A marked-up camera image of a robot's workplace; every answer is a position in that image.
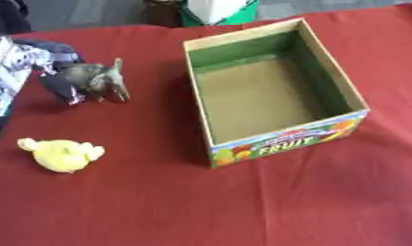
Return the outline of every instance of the table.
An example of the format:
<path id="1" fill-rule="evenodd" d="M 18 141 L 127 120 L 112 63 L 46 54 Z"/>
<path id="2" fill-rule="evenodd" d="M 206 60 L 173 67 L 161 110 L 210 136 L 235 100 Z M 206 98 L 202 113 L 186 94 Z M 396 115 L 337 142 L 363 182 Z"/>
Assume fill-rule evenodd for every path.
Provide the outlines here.
<path id="1" fill-rule="evenodd" d="M 372 108 L 349 138 L 207 168 L 182 41 L 240 26 L 34 33 L 125 60 L 127 105 L 61 105 L 31 79 L 0 141 L 0 246 L 412 245 L 412 4 L 304 14 Z M 73 175 L 20 137 L 107 147 Z"/>

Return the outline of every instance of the floor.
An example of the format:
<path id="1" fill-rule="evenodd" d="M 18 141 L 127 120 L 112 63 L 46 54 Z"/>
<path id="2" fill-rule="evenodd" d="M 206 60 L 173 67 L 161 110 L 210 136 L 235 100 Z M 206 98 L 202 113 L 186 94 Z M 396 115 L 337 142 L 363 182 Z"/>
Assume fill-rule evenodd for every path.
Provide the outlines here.
<path id="1" fill-rule="evenodd" d="M 145 23 L 142 0 L 25 0 L 36 31 Z M 260 0 L 258 19 L 388 6 L 412 0 Z"/>

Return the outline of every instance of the stuffed toy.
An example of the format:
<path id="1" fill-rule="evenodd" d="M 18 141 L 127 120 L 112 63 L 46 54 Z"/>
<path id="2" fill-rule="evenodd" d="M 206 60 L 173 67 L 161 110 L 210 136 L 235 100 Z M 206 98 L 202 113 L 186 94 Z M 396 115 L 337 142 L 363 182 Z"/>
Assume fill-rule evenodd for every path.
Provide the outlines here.
<path id="1" fill-rule="evenodd" d="M 104 155 L 101 146 L 78 143 L 71 140 L 34 141 L 31 138 L 17 140 L 19 148 L 30 151 L 41 166 L 59 173 L 73 173 L 85 168 L 91 161 Z"/>

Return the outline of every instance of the fruit box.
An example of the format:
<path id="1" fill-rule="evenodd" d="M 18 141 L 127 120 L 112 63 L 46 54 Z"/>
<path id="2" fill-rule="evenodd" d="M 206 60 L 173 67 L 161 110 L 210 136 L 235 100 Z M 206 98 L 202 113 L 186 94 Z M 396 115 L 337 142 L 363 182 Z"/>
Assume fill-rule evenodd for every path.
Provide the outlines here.
<path id="1" fill-rule="evenodd" d="M 347 136 L 370 110 L 301 18 L 184 50 L 213 168 Z"/>

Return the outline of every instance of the plastic figurine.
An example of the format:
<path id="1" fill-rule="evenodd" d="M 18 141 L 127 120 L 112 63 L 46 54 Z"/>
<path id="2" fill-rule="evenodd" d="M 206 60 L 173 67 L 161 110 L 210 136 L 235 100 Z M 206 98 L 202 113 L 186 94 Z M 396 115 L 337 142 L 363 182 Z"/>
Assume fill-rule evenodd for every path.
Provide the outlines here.
<path id="1" fill-rule="evenodd" d="M 93 147 L 89 142 L 81 144 L 71 140 L 34 141 L 22 138 L 17 140 L 17 145 L 23 150 L 33 152 L 38 164 L 59 173 L 81 170 L 105 153 L 104 147 Z"/>
<path id="2" fill-rule="evenodd" d="M 95 97 L 100 101 L 110 88 L 123 102 L 130 100 L 130 93 L 123 83 L 120 74 L 122 70 L 122 59 L 116 58 L 114 66 L 107 67 L 100 63 L 73 63 L 59 73 L 68 83 L 74 85 L 88 96 Z"/>

